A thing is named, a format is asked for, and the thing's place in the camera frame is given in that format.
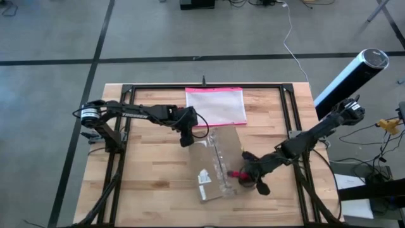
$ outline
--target red object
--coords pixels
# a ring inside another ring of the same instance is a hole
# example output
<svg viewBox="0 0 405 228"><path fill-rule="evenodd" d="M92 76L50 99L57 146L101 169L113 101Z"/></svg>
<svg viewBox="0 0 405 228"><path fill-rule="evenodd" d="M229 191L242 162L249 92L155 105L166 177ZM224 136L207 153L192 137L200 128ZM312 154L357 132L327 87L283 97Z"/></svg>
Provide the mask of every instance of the red object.
<svg viewBox="0 0 405 228"><path fill-rule="evenodd" d="M236 172L236 171L229 171L228 176L235 177L235 178L241 178L242 180L247 180L249 178L249 175L247 173L240 173L240 172Z"/></svg>

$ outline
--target clear plastic bag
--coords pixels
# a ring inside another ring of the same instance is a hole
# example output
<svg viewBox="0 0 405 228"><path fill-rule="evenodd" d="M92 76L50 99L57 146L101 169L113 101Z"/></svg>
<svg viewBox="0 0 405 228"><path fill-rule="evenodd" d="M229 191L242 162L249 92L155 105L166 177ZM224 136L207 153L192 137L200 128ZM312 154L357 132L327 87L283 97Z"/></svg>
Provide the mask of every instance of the clear plastic bag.
<svg viewBox="0 0 405 228"><path fill-rule="evenodd" d="M246 124L242 88L185 88L187 107L193 106L209 126ZM198 117L198 126L205 126Z"/></svg>

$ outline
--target concrete floor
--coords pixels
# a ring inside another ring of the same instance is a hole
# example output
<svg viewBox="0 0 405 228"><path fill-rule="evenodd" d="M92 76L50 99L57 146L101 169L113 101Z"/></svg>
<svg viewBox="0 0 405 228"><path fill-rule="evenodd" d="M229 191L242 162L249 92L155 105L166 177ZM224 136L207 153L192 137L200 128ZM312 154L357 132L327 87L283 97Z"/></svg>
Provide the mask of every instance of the concrete floor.
<svg viewBox="0 0 405 228"><path fill-rule="evenodd" d="M92 59L108 0L13 0L12 18L0 17L0 63L16 60ZM295 53L355 53L364 48L404 51L389 21L380 13L365 23L377 7L372 0L339 1L308 9L287 0L293 31L288 45ZM405 33L405 2L387 5ZM277 5L231 8L217 1L214 10L180 11L177 0L116 0L101 58L287 54L283 39L289 30L287 10ZM301 59L316 97L351 58ZM355 127L341 127L330 137L331 160L369 159L378 146L356 146L337 140L343 134L380 118L396 115L405 100L404 57L362 87L360 103L366 118ZM75 119L71 112L82 99L88 64L0 66L0 227L30 227L27 219L47 225ZM189 61L98 64L90 100L100 98L108 82L302 82L294 60ZM380 141L382 131L364 131L353 141ZM87 152L79 139L59 226L72 222ZM387 154L396 179L403 178L403 147ZM351 224L397 227L388 220L349 218Z"/></svg>

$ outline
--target gray floor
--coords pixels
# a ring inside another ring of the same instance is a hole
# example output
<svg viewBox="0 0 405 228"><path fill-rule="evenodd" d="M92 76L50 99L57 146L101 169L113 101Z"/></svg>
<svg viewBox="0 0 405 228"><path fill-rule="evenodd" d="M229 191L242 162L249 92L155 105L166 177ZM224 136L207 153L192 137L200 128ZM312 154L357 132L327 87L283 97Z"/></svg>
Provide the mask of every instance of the gray floor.
<svg viewBox="0 0 405 228"><path fill-rule="evenodd" d="M0 61L92 58L108 0L13 0L13 18L0 17ZM336 0L308 9L287 1L293 31L288 45L295 53L346 53L364 48L403 51L383 13L365 23L377 7L372 0ZM214 10L180 11L178 0L116 0L101 58L287 54L287 9L231 8L217 1ZM391 0L387 8L405 32L405 2ZM300 60L309 76L313 96L351 58ZM362 87L360 103L366 118L355 127L339 128L330 137L331 160L374 157L378 146L344 144L338 137L396 115L405 99L405 57L391 57L390 66ZM72 135L71 112L79 105L90 65L0 66L0 227L30 227L27 219L46 225ZM200 61L98 65L90 99L100 98L108 82L303 82L294 60ZM364 131L353 141L380 141L380 129ZM72 222L87 151L80 139L59 225ZM395 178L405 168L399 148L387 154ZM397 227L388 220L346 218L351 224Z"/></svg>

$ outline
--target wooden table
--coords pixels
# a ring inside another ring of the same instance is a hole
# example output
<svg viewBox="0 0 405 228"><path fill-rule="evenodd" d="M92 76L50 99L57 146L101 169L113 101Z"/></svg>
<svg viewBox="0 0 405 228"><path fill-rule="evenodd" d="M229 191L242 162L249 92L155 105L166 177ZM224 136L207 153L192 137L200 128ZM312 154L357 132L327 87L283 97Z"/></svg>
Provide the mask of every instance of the wooden table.
<svg viewBox="0 0 405 228"><path fill-rule="evenodd" d="M308 83L293 83L302 128L318 123ZM119 100L121 84L106 84L104 100ZM273 151L287 138L278 89L244 89L247 125L237 126L245 150L257 156ZM290 99L287 102L294 125ZM137 90L135 104L185 106L184 90ZM189 153L181 148L178 133L145 120L132 120L118 204L116 226L276 226L302 225L296 181L292 166L282 166L263 179L269 196L257 191L232 199L216 199L201 204L194 177L189 172ZM104 147L104 143L92 149ZM323 145L317 150L326 158ZM82 220L101 194L108 161L103 150L87 160L78 199L75 222ZM311 170L316 192L337 216L337 192L327 165L312 153ZM309 217L313 220L307 196ZM106 210L108 221L109 205Z"/></svg>

